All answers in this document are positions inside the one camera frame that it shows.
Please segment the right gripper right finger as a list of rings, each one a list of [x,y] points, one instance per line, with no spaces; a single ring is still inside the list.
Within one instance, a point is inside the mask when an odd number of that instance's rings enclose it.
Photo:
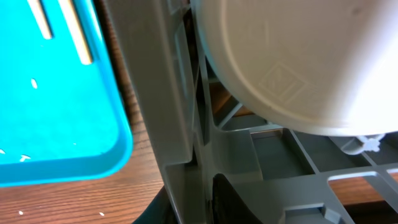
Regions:
[[[262,224],[250,211],[225,175],[216,174],[212,186],[215,224]]]

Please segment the grey bowl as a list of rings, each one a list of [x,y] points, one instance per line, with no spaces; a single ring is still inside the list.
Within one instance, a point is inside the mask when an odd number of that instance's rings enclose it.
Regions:
[[[283,127],[397,131],[396,0],[201,0],[200,42],[220,82]]]

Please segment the wooden chopstick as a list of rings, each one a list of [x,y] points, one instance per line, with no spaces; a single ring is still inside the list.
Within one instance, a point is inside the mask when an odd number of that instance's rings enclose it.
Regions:
[[[83,65],[90,65],[93,59],[90,53],[90,48],[87,44],[83,28],[80,23],[75,5],[72,0],[58,0],[62,14],[70,31],[75,49],[77,51],[80,62]]]
[[[35,21],[39,27],[39,30],[45,40],[52,39],[53,35],[50,30],[47,17],[45,15],[43,4],[40,0],[27,0],[30,10],[33,13]]]

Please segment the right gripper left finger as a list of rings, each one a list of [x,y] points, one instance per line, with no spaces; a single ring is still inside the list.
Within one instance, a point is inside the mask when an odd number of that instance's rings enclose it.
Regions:
[[[178,224],[164,186],[132,224]]]

